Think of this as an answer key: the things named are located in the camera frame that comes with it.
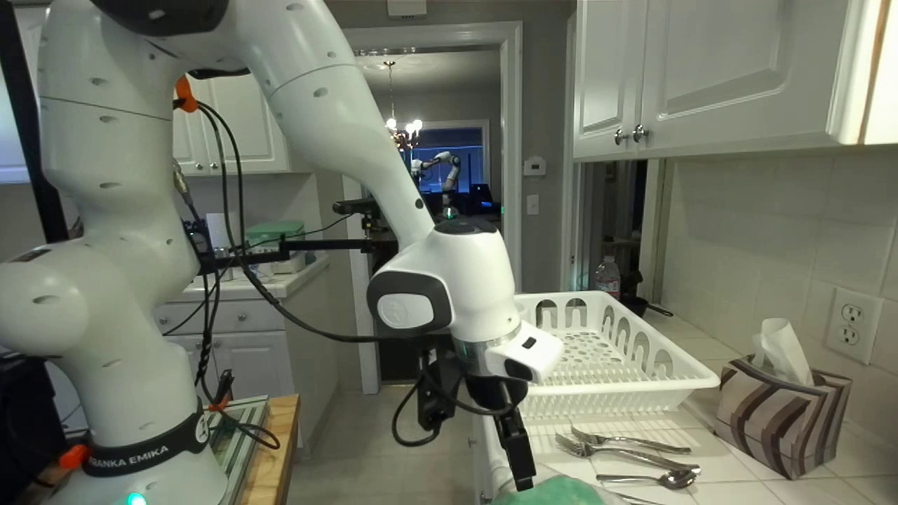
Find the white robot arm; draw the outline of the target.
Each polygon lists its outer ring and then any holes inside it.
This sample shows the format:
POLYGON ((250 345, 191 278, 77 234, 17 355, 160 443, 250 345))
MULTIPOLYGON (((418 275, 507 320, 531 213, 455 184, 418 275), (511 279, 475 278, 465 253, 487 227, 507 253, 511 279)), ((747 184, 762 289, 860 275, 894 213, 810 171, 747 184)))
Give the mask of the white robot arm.
POLYGON ((47 505, 221 505, 226 473, 187 354, 153 309, 198 271, 173 194, 173 91, 250 73, 289 147, 369 191, 397 239, 368 292, 404 334, 447 330, 468 379, 531 383, 563 342, 525 323, 500 232, 439 223, 388 135, 322 0, 52 0, 38 44, 47 180, 77 239, 0 264, 0 340, 52 358, 90 424, 87 459, 47 505))

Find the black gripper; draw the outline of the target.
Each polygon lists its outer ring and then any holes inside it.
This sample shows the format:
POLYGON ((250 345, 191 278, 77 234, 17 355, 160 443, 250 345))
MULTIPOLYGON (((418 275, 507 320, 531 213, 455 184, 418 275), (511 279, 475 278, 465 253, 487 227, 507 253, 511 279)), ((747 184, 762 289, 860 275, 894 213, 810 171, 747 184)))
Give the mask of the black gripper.
POLYGON ((476 375, 449 342, 428 342, 418 354, 418 425, 437 431, 456 410, 497 418, 497 434, 511 462, 519 490, 536 476, 531 436, 515 407, 521 383, 515 379, 476 375))

